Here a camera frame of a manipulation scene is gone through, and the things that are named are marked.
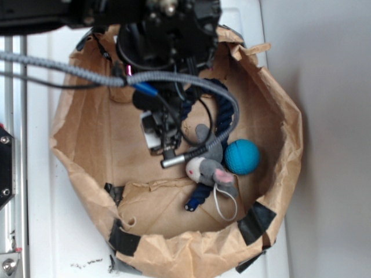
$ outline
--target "paper bag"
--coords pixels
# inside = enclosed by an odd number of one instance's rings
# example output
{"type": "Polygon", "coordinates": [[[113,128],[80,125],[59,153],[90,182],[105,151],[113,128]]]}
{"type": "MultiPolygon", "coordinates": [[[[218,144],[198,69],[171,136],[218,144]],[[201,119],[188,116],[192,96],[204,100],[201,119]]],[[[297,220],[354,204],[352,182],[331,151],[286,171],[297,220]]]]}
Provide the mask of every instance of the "paper bag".
{"type": "MultiPolygon", "coordinates": [[[[217,78],[239,102],[241,120],[229,142],[252,140],[261,153],[257,170],[237,177],[234,222],[221,219],[212,197],[195,212],[185,211],[196,185],[186,177],[185,165],[164,170],[161,157],[150,156],[141,111],[131,103],[132,88],[65,90],[60,98],[50,139],[53,152],[116,257],[143,275],[215,277],[256,257],[275,243],[299,176],[301,113],[268,69],[257,66],[255,54],[269,45],[245,49],[232,31],[218,32],[213,70],[203,71],[201,77],[217,78]],[[107,184],[124,186],[118,206],[104,189],[107,184]]],[[[118,61],[116,33],[117,27],[111,27],[88,37],[70,63],[110,75],[118,61]]],[[[66,84],[85,83],[66,76],[66,84]]],[[[204,99],[215,117],[215,100],[204,99]]],[[[192,136],[199,123],[208,124],[208,117],[197,104],[183,129],[192,136]]],[[[188,147],[182,143],[179,152],[188,147]]],[[[221,198],[220,206],[226,215],[233,213],[230,199],[221,198]]]]}

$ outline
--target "mouse ear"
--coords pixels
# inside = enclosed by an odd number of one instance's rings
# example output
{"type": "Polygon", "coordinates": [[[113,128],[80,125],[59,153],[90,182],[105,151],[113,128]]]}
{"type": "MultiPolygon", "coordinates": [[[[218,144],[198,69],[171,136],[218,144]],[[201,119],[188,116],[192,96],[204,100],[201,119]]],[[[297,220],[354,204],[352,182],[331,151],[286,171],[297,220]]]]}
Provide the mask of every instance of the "mouse ear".
{"type": "Polygon", "coordinates": [[[216,169],[213,174],[213,179],[217,184],[224,186],[233,186],[234,185],[234,176],[226,171],[221,169],[216,169]]]}

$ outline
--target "teal ball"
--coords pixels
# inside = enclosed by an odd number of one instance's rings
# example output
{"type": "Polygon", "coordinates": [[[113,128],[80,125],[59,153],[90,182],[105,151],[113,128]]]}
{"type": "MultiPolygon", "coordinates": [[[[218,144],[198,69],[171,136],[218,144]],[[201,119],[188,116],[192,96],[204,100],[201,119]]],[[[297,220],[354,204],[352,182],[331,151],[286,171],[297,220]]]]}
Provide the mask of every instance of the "teal ball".
{"type": "Polygon", "coordinates": [[[232,142],[224,153],[227,168],[234,174],[247,175],[259,165],[260,153],[258,147],[246,139],[232,142]]]}

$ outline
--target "black tape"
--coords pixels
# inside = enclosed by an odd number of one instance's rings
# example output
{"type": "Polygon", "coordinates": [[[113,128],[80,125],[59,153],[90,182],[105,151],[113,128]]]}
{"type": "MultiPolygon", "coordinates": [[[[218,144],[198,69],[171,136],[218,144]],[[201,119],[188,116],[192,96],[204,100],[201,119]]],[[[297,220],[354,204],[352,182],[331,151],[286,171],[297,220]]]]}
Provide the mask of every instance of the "black tape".
{"type": "Polygon", "coordinates": [[[137,270],[136,268],[128,265],[126,262],[120,261],[116,258],[116,252],[112,250],[112,255],[110,255],[111,265],[108,268],[108,272],[112,273],[113,271],[120,271],[125,273],[130,273],[134,275],[142,275],[142,272],[137,270]]]}
{"type": "Polygon", "coordinates": [[[124,186],[114,187],[112,184],[106,183],[104,189],[110,194],[112,199],[115,201],[116,206],[118,206],[122,200],[124,186]]]}
{"type": "Polygon", "coordinates": [[[246,261],[246,262],[243,262],[241,264],[239,264],[239,266],[236,267],[236,271],[241,274],[242,272],[244,272],[245,270],[247,270],[247,268],[249,268],[253,263],[256,262],[257,259],[259,259],[261,257],[261,255],[265,255],[267,252],[266,251],[263,251],[262,253],[260,253],[259,255],[257,255],[256,257],[246,261]]]}
{"type": "Polygon", "coordinates": [[[133,257],[138,248],[140,236],[126,233],[121,227],[121,221],[115,220],[109,243],[116,251],[126,256],[133,257]]]}
{"type": "Polygon", "coordinates": [[[276,213],[255,202],[247,215],[238,221],[238,228],[246,245],[254,243],[271,225],[276,213]]]}

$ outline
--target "screw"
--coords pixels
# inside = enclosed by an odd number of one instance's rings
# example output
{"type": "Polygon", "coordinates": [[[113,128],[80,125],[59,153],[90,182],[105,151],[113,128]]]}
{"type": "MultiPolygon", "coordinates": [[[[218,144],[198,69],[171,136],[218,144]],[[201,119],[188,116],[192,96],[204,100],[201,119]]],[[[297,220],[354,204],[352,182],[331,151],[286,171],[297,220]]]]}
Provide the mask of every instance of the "screw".
{"type": "Polygon", "coordinates": [[[6,145],[10,142],[10,139],[8,136],[3,136],[0,138],[0,142],[6,145]]]}
{"type": "Polygon", "coordinates": [[[7,259],[2,263],[2,269],[8,276],[10,276],[16,270],[16,266],[16,262],[12,259],[7,259]]]}
{"type": "Polygon", "coordinates": [[[8,188],[5,188],[3,191],[2,191],[2,194],[4,196],[8,196],[10,194],[10,190],[8,188]]]}

